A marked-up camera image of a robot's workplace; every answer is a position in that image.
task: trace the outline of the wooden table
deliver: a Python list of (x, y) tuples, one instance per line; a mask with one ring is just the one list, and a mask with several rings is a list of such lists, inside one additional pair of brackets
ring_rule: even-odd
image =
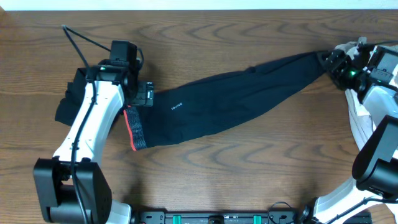
[[(67, 135), (55, 110), (83, 66), (61, 24), (104, 45), (126, 39), (142, 47), (141, 77), (165, 90), (359, 36), (396, 39), (397, 18), (397, 11), (6, 12), (0, 16), (0, 222), (43, 222), (32, 168)], [(108, 58), (75, 40), (89, 63)], [(330, 193), (350, 176), (357, 153), (344, 93), (324, 75), (250, 122), (175, 146), (133, 152), (120, 119), (102, 170), (113, 198), (135, 206), (266, 210), (276, 201), (299, 207)], [(372, 211), (375, 222), (394, 223), (384, 205)]]

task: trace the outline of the cable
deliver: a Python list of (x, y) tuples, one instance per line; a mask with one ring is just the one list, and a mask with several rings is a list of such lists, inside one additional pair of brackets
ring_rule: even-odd
[(139, 64), (139, 68), (138, 68), (138, 70), (141, 70), (142, 67), (144, 66), (144, 54), (142, 53), (141, 48), (138, 48), (137, 50), (138, 50), (139, 54), (141, 55), (141, 62)]
[(387, 40), (387, 41), (375, 43), (375, 44), (373, 44), (373, 45), (380, 45), (380, 44), (395, 44), (395, 43), (398, 43), (398, 40)]
[[(268, 209), (268, 219), (269, 219), (273, 224), (278, 224), (278, 223), (276, 223), (276, 222), (274, 221), (274, 216), (273, 216), (273, 215), (270, 215), (270, 212), (271, 212), (272, 208), (274, 208), (274, 206), (275, 206), (275, 205), (278, 205), (278, 204), (287, 205), (287, 206), (289, 206), (290, 209), (293, 210), (293, 208), (292, 208), (288, 203), (286, 203), (286, 202), (275, 202), (275, 203), (274, 203), (273, 205), (271, 205), (271, 207), (269, 207), (269, 209)], [(294, 214), (294, 216), (293, 216), (293, 218), (292, 218), (292, 221), (289, 222), (289, 223), (286, 223), (286, 224), (294, 224), (294, 220), (295, 220), (295, 219), (296, 219), (296, 213)]]
[[(73, 34), (75, 34), (75, 35), (77, 35), (77, 36), (79, 36), (79, 37), (81, 37), (81, 38), (83, 38), (83, 39), (85, 39), (85, 40), (87, 40), (87, 41), (99, 46), (99, 47), (102, 47), (102, 48), (104, 48), (106, 50), (109, 50), (108, 48), (106, 48), (106, 47), (104, 47), (104, 46), (102, 46), (102, 45), (100, 45), (100, 44), (98, 44), (98, 43), (96, 43), (96, 42), (94, 42), (94, 41), (92, 41), (92, 40), (80, 35), (79, 33), (75, 32), (72, 29), (70, 29), (66, 25), (63, 25), (62, 28), (63, 28), (63, 31), (65, 32), (65, 35), (68, 37), (70, 43), (73, 45), (73, 47), (75, 48), (75, 50), (79, 54), (81, 60), (85, 64), (87, 72), (89, 71), (90, 67), (89, 67), (85, 57), (81, 53), (80, 49), (77, 47), (75, 41), (73, 41), (73, 39), (70, 37), (68, 31), (72, 32)], [(79, 206), (80, 206), (80, 210), (81, 210), (81, 213), (83, 215), (83, 219), (84, 219), (85, 224), (89, 224), (89, 221), (88, 221), (88, 215), (86, 213), (86, 209), (85, 209), (83, 200), (81, 198), (81, 193), (80, 193), (80, 189), (79, 189), (79, 185), (78, 185), (78, 179), (77, 179), (77, 176), (76, 176), (75, 162), (76, 162), (76, 151), (78, 150), (78, 142), (79, 142), (79, 139), (80, 139), (81, 132), (83, 131), (83, 128), (84, 128), (84, 126), (85, 126), (85, 124), (87, 122), (87, 119), (88, 119), (88, 117), (89, 117), (89, 115), (91, 113), (91, 110), (93, 109), (94, 104), (96, 103), (97, 94), (96, 94), (96, 86), (95, 86), (95, 80), (94, 79), (93, 79), (92, 84), (93, 84), (93, 97), (91, 98), (90, 106), (88, 107), (86, 115), (84, 116), (83, 121), (81, 122), (80, 127), (79, 127), (79, 129), (78, 129), (78, 131), (76, 133), (75, 140), (72, 143), (72, 156), (70, 158), (70, 162), (71, 162), (70, 166), (71, 166), (73, 186), (75, 188), (76, 197), (77, 197), (77, 200), (78, 200), (78, 203), (79, 203)]]
[(95, 42), (94, 40), (91, 40), (91, 39), (89, 39), (89, 38), (87, 38), (87, 37), (85, 37), (85, 36), (79, 34), (78, 32), (74, 31), (73, 29), (69, 28), (69, 27), (66, 26), (66, 25), (63, 25), (62, 27), (66, 28), (66, 30), (70, 31), (72, 34), (75, 34), (75, 35), (77, 35), (77, 36), (79, 36), (79, 37), (81, 37), (81, 38), (87, 40), (88, 42), (90, 42), (90, 43), (92, 43), (92, 44), (95, 44), (95, 45), (97, 45), (98, 47), (101, 47), (102, 49), (107, 50), (108, 52), (111, 51), (111, 49), (105, 47), (104, 45), (102, 45), (102, 44), (100, 44), (100, 43)]
[(356, 210), (357, 208), (359, 208), (362, 205), (366, 205), (368, 202), (381, 202), (381, 203), (391, 203), (391, 204), (398, 204), (398, 201), (396, 200), (386, 200), (386, 199), (376, 199), (376, 198), (364, 198), (362, 200), (362, 202), (357, 203), (356, 205), (352, 206), (351, 208), (349, 208), (348, 210), (346, 210), (345, 212), (343, 212), (340, 215), (336, 215), (335, 218), (332, 218), (331, 220), (329, 220), (328, 222), (326, 222), (325, 224), (331, 224), (334, 221), (340, 219), (341, 217), (346, 216), (347, 214), (351, 213), (352, 211)]
[(371, 49), (376, 45), (381, 45), (381, 44), (398, 44), (398, 40), (387, 40), (387, 41), (382, 41), (382, 42), (378, 42), (375, 44), (364, 44), (363, 46), (360, 46), (358, 48), (358, 51), (361, 51), (363, 49)]

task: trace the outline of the green connector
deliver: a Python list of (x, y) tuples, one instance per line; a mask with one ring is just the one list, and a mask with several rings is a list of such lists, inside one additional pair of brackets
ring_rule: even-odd
[(181, 215), (173, 216), (173, 224), (181, 224)]
[(253, 216), (253, 224), (261, 224), (261, 216), (260, 215), (255, 215)]

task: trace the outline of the garment label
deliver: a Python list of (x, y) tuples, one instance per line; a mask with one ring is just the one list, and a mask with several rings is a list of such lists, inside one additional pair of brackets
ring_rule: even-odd
[(173, 107), (172, 107), (172, 110), (174, 110), (175, 108), (178, 108), (179, 106), (182, 106), (182, 103), (179, 103), (179, 104), (173, 106)]

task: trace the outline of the black garment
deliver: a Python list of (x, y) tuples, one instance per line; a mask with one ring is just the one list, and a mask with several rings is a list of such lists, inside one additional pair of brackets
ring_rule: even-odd
[[(124, 112), (131, 146), (140, 150), (178, 144), (232, 128), (269, 111), (324, 72), (313, 52), (156, 93), (153, 107)], [(55, 119), (63, 122), (57, 115)]]
[(85, 96), (85, 73), (85, 68), (78, 68), (73, 83), (68, 82), (68, 90), (55, 113), (56, 121), (72, 126)]

